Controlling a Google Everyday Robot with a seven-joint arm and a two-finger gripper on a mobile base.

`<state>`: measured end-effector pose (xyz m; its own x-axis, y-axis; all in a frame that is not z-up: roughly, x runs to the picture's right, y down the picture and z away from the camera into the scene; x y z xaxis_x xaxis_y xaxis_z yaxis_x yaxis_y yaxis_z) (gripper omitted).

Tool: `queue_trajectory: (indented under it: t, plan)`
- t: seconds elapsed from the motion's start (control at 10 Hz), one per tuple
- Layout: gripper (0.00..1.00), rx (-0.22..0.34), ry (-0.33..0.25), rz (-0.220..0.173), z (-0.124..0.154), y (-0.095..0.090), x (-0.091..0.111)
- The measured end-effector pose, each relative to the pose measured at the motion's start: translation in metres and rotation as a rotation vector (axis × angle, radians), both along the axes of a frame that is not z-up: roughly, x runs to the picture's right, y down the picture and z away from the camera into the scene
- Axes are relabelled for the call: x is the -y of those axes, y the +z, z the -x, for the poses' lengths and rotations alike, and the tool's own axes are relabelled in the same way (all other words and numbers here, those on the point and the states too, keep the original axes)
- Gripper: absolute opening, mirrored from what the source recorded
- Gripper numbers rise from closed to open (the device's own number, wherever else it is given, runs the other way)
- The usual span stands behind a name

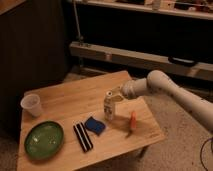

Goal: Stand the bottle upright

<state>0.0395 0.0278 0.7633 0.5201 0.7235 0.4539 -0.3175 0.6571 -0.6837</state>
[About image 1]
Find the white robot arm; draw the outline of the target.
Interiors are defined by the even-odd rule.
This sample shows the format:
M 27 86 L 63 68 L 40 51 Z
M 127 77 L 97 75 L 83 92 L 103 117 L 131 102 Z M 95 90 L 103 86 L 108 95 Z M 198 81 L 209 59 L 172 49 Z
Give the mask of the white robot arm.
M 213 103 L 178 86 L 160 70 L 151 71 L 146 78 L 130 80 L 106 92 L 104 113 L 108 120 L 115 116 L 117 102 L 161 92 L 170 96 L 207 131 L 213 133 Z

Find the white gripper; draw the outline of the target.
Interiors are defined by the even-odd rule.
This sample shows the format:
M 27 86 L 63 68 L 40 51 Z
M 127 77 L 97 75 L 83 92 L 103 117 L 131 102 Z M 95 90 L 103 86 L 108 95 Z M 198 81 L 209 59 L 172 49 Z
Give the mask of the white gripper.
M 106 92 L 104 99 L 104 113 L 107 120 L 114 119 L 116 115 L 116 102 L 124 100 L 119 87 L 113 88 Z

